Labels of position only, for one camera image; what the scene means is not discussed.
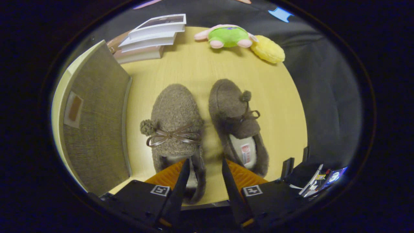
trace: yellow plush toy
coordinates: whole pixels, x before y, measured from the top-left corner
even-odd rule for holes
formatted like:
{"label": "yellow plush toy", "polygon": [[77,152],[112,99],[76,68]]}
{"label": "yellow plush toy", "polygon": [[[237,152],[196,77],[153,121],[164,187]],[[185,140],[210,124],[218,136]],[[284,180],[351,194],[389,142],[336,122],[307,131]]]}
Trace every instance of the yellow plush toy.
{"label": "yellow plush toy", "polygon": [[258,41],[253,41],[250,48],[257,56],[270,63],[284,61],[284,51],[277,43],[265,36],[258,35],[256,38]]}

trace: brown ribbon bow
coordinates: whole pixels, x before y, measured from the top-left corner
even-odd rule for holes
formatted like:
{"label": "brown ribbon bow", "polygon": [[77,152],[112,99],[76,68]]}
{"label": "brown ribbon bow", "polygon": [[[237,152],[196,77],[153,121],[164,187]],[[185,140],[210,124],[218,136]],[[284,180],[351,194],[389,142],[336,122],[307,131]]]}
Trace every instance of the brown ribbon bow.
{"label": "brown ribbon bow", "polygon": [[[200,135],[198,133],[184,132],[184,130],[186,130],[187,128],[190,128],[192,125],[193,125],[192,123],[187,124],[183,127],[180,127],[174,130],[173,132],[165,132],[160,129],[157,129],[155,131],[156,135],[151,136],[147,139],[147,146],[156,147],[156,146],[163,144],[167,139],[172,139],[172,138],[185,142],[185,143],[189,143],[189,144],[198,144],[200,141]],[[192,139],[183,137],[183,136],[187,136],[191,134],[195,135],[195,139],[192,140]],[[153,138],[159,139],[159,141],[156,141],[155,143],[150,144],[151,139]]]}
{"label": "brown ribbon bow", "polygon": [[246,106],[246,110],[243,113],[243,115],[241,116],[236,116],[236,117],[227,117],[226,121],[236,121],[238,123],[243,123],[243,121],[245,120],[256,120],[257,118],[260,117],[260,113],[258,110],[255,111],[249,111],[249,102],[247,102],[247,106]]}

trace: brown slipper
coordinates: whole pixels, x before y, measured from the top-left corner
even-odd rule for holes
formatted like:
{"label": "brown slipper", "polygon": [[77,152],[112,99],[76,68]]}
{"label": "brown slipper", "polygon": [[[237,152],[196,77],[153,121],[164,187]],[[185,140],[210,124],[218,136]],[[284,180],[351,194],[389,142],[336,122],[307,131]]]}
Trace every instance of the brown slipper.
{"label": "brown slipper", "polygon": [[157,97],[151,120],[141,122],[142,134],[150,136],[156,172],[185,158],[190,158],[184,202],[194,204],[205,191],[205,167],[202,159],[200,134],[203,126],[197,105],[190,91],[181,84],[172,84]]}
{"label": "brown slipper", "polygon": [[256,121],[260,113],[250,110],[250,98],[249,91],[242,93],[232,81],[220,79],[211,89],[209,111],[226,158],[264,177],[269,155]]}

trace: book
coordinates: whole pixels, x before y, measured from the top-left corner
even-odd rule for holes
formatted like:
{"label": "book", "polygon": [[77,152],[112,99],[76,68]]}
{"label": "book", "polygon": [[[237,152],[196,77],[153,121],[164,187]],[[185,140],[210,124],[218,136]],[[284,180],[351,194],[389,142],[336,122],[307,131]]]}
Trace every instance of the book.
{"label": "book", "polygon": [[109,51],[111,51],[112,54],[114,54],[116,51],[120,50],[121,48],[119,48],[119,45],[125,40],[125,38],[128,37],[128,34],[131,32],[132,30],[129,30],[127,32],[122,33],[121,35],[115,37],[114,39],[108,41],[106,43],[106,45],[109,48]]}
{"label": "book", "polygon": [[185,14],[164,15],[151,18],[141,25],[134,28],[128,37],[131,40],[142,36],[165,33],[165,32],[183,32],[187,19]]}
{"label": "book", "polygon": [[118,46],[123,52],[143,49],[146,47],[161,46],[161,45],[172,45],[176,38],[176,32],[163,32],[159,34],[153,34],[143,36],[135,40],[131,40],[129,37]]}
{"label": "book", "polygon": [[162,57],[164,46],[147,47],[144,49],[136,49],[123,52],[122,49],[114,53],[113,57],[119,64],[125,64],[134,61],[159,59]]}

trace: wooden table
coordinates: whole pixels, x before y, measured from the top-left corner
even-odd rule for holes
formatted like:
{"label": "wooden table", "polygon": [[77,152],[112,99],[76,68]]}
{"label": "wooden table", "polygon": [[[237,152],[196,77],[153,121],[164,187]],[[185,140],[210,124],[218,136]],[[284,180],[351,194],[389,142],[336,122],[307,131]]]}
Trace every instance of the wooden table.
{"label": "wooden table", "polygon": [[296,86],[283,63],[267,63],[250,49],[240,47],[211,49],[206,41],[194,41],[193,36],[202,30],[205,28],[186,27],[185,32],[177,34],[174,45],[165,47],[161,59],[122,65],[132,77],[126,128],[133,176],[112,193],[131,179],[144,181],[155,174],[151,148],[145,145],[147,137],[140,133],[140,123],[151,118],[155,99],[173,83],[183,84],[191,91],[206,123],[202,147],[207,186],[197,205],[228,199],[221,174],[222,146],[208,111],[209,93],[218,79],[228,78],[242,91],[252,92],[250,108],[260,111],[258,122],[270,156],[265,179],[279,178],[283,161],[290,157],[295,158],[295,165],[302,161],[308,140],[305,114]]}

